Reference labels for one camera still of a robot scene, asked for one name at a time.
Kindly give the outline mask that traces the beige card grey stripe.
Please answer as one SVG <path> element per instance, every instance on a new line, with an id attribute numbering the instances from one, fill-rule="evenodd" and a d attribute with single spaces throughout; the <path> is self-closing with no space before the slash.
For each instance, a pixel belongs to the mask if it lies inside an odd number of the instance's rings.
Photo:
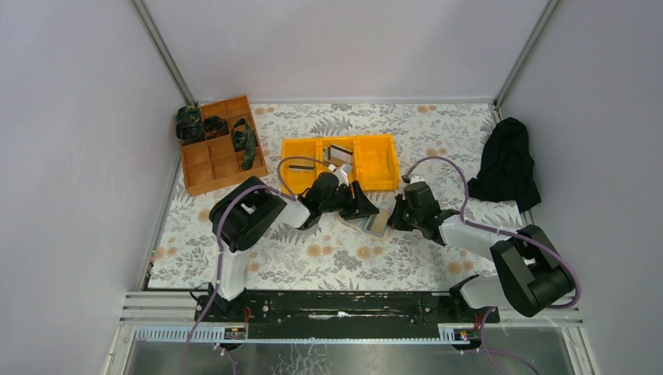
<path id="1" fill-rule="evenodd" d="M 369 216 L 361 225 L 360 230 L 365 234 L 369 234 L 375 238 L 383 238 L 386 236 L 389 211 L 386 209 L 379 209 L 379 213 Z"/>

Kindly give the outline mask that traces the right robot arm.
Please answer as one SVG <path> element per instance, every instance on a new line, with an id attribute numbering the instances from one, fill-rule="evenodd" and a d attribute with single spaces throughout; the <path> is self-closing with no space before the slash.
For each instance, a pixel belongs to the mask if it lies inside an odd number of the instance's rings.
<path id="1" fill-rule="evenodd" d="M 461 211 L 442 209 L 424 181 L 408 184 L 396 196 L 388 224 L 493 262 L 496 275 L 471 276 L 449 289 L 462 309 L 511 307 L 533 317 L 544 309 L 559 309 L 561 298 L 580 292 L 575 272 L 540 227 L 509 230 L 472 222 Z"/>

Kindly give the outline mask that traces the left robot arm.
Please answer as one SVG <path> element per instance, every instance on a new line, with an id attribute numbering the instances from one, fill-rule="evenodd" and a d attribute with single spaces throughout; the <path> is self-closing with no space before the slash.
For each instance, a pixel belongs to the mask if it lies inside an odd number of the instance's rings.
<path id="1" fill-rule="evenodd" d="M 209 220 L 220 255 L 213 293 L 232 301 L 245 290 L 249 253 L 274 223 L 308 230 L 326 213 L 344 220 L 362 220 L 380 213 L 357 181 L 342 182 L 324 172 L 295 197 L 249 177 L 210 210 Z"/>

